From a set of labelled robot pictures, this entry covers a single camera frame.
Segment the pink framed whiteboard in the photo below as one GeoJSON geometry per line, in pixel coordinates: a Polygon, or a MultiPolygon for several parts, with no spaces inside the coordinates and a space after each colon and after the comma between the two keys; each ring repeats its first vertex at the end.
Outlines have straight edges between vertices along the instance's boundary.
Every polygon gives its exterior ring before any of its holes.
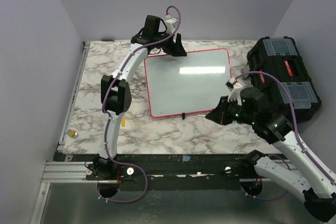
{"type": "Polygon", "coordinates": [[[150,115],[153,118],[211,111],[232,77],[226,48],[190,51],[185,57],[148,56],[144,60],[150,115]]]}

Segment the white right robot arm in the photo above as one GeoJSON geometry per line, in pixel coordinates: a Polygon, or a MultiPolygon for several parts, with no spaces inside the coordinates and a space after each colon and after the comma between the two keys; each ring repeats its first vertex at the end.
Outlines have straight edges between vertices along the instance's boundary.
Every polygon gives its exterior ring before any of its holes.
{"type": "Polygon", "coordinates": [[[252,151],[245,156],[242,173],[249,178],[266,177],[295,195],[316,219],[328,222],[335,216],[335,173],[305,144],[293,124],[271,111],[266,96],[257,88],[244,88],[240,101],[221,97],[206,119],[229,125],[250,125],[260,138],[279,150],[300,172],[277,165],[267,155],[252,151]]]}

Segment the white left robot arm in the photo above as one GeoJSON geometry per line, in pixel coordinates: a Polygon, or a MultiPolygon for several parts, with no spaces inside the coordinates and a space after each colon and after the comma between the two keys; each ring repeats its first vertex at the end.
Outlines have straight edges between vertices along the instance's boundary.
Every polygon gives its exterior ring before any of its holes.
{"type": "Polygon", "coordinates": [[[145,171],[138,165],[117,161],[117,143],[122,119],[130,108],[132,95],[129,82],[140,63],[154,48],[163,50],[173,57],[187,55],[182,46],[181,34],[177,32],[180,19],[166,14],[166,18],[148,15],[144,26],[131,38],[130,51],[111,75],[101,78],[102,113],[107,116],[103,140],[93,163],[87,167],[91,171],[87,180],[114,180],[129,168],[145,171]]]}

